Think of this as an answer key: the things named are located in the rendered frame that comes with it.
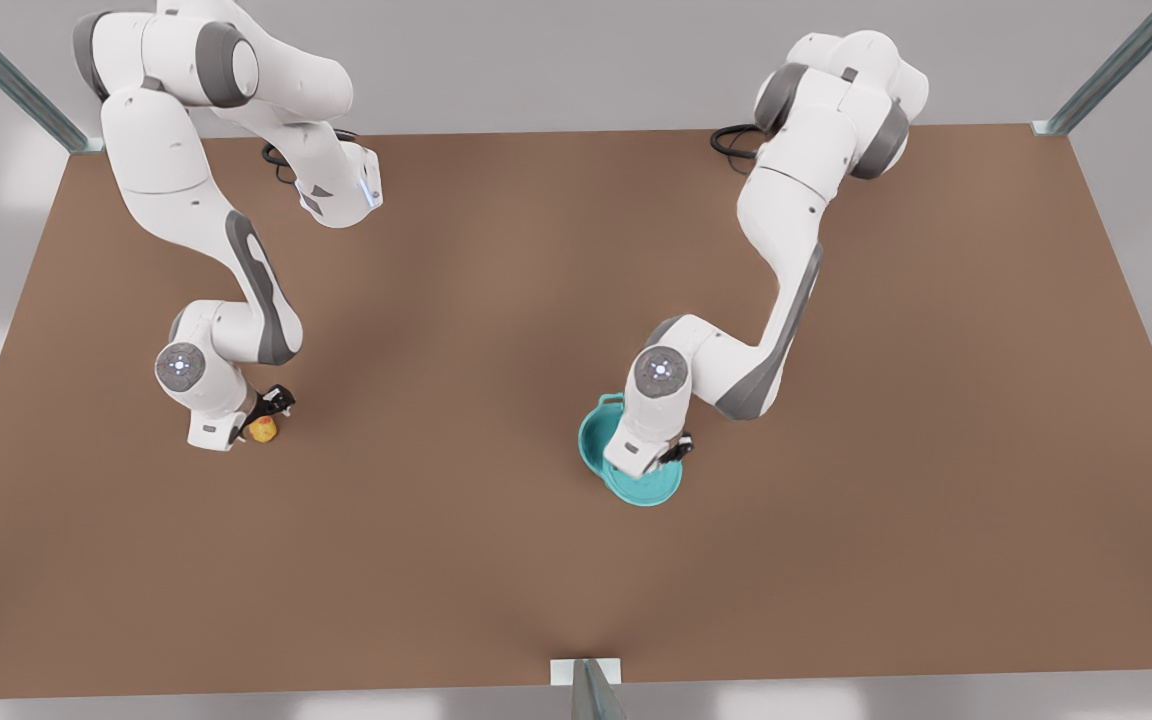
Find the teal pot lid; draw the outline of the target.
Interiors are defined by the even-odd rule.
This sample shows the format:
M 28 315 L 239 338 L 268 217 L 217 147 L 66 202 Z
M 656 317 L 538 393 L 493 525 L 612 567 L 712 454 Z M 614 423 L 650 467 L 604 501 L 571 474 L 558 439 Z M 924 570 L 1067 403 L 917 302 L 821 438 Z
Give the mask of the teal pot lid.
M 635 478 L 614 467 L 602 457 L 600 478 L 614 497 L 637 507 L 653 507 L 668 501 L 681 487 L 684 464 L 681 461 L 664 462 L 657 469 Z

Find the teal pot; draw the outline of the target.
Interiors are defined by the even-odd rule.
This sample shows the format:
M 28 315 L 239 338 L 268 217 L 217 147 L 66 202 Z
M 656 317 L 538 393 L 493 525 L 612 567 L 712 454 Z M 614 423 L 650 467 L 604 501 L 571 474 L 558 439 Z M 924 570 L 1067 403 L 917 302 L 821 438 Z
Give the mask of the teal pot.
M 602 395 L 598 406 L 594 406 L 579 425 L 579 455 L 596 477 L 600 478 L 605 447 L 611 442 L 623 415 L 623 400 L 626 397 L 622 393 Z

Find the silver frame post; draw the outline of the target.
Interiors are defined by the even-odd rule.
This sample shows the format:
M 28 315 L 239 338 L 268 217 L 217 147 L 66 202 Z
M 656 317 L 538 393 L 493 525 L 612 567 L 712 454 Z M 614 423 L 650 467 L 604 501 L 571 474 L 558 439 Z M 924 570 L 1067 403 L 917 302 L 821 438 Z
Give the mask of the silver frame post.
M 70 154 L 94 154 L 104 150 L 100 137 L 88 137 L 71 122 L 63 111 L 50 100 L 0 51 L 0 91 L 22 109 L 28 118 L 50 132 Z
M 1039 137 L 1068 137 L 1149 54 L 1152 54 L 1152 10 L 1056 113 L 1046 120 L 1033 120 L 1030 131 Z
M 550 685 L 571 687 L 571 720 L 627 720 L 614 694 L 621 683 L 621 659 L 550 660 Z

